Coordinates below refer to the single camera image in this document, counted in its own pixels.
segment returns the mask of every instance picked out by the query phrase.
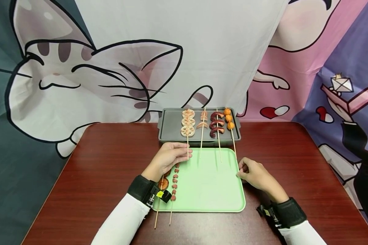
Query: cat ear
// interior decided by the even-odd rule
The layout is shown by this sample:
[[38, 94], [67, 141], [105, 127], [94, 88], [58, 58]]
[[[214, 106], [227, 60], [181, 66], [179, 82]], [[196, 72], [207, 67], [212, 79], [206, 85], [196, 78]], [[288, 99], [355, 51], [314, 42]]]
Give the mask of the cat ear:
[[27, 44], [39, 39], [71, 39], [91, 46], [71, 16], [50, 0], [16, 0], [13, 25], [23, 54]]
[[145, 85], [151, 98], [171, 80], [181, 59], [181, 46], [151, 40], [113, 44], [93, 56], [93, 61], [110, 69], [117, 64], [125, 67]]

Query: green tray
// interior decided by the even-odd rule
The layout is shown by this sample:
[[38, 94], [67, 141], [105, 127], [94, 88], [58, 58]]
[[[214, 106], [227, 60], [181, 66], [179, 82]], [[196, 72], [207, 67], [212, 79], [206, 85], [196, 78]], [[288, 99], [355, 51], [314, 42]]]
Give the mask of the green tray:
[[[245, 207], [243, 184], [236, 173], [239, 171], [234, 151], [221, 148], [191, 148], [192, 158], [180, 163], [174, 212], [241, 212]], [[169, 180], [168, 191], [172, 192], [174, 167]], [[160, 212], [170, 212], [172, 201], [160, 201]], [[153, 210], [156, 211], [158, 198]]]

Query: left hand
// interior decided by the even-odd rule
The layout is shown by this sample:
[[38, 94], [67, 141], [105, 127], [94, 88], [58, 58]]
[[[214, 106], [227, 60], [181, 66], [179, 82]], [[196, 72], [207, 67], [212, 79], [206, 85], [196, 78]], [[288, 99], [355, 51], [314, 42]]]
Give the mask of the left hand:
[[179, 142], [166, 142], [159, 149], [151, 163], [143, 171], [142, 176], [148, 180], [158, 182], [163, 174], [168, 172], [173, 165], [187, 160], [187, 144]]

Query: gray baking tray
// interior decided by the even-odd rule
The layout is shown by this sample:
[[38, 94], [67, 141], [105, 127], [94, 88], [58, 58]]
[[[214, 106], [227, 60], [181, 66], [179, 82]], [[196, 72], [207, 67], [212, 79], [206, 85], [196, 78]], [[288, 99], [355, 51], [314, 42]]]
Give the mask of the gray baking tray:
[[[210, 124], [210, 116], [215, 111], [223, 112], [225, 108], [206, 108], [206, 111], [208, 112], [208, 121], [207, 124]], [[162, 116], [158, 121], [158, 140], [162, 143], [165, 142], [187, 142], [187, 137], [183, 137], [180, 134], [180, 129], [182, 127], [181, 125], [181, 119], [182, 117], [182, 111], [186, 109], [183, 108], [165, 108], [162, 112]], [[191, 110], [195, 111], [195, 126], [201, 122], [200, 121], [200, 114], [204, 110], [203, 108], [191, 108]], [[235, 111], [230, 108], [231, 115], [233, 116], [233, 123], [235, 124], [235, 128], [233, 129], [233, 136], [235, 142], [239, 141], [241, 139], [240, 134], [240, 121], [236, 118]], [[233, 145], [233, 140], [231, 137], [231, 132], [226, 128], [227, 123], [225, 122], [225, 125], [223, 128], [225, 129], [225, 133], [219, 134], [219, 141], [221, 146], [227, 146], [227, 145]], [[215, 138], [210, 137], [210, 131], [211, 129], [209, 127], [204, 128], [203, 130], [203, 143], [202, 146], [218, 146], [218, 136], [217, 133]], [[189, 137], [188, 142], [191, 146], [200, 146], [200, 139], [202, 137], [202, 128], [196, 129], [194, 136]]]

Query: wooden table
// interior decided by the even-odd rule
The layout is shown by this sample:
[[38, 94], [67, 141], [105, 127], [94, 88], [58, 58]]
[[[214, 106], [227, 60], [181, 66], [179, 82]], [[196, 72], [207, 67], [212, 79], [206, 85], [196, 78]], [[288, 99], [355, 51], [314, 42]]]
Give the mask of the wooden table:
[[[328, 245], [368, 245], [368, 226], [307, 131], [294, 122], [241, 123], [237, 157], [263, 165], [293, 196]], [[23, 245], [90, 244], [128, 186], [160, 145], [156, 124], [90, 126], [68, 160]], [[256, 191], [244, 188], [241, 213], [150, 211], [132, 244], [280, 244], [255, 208]]]

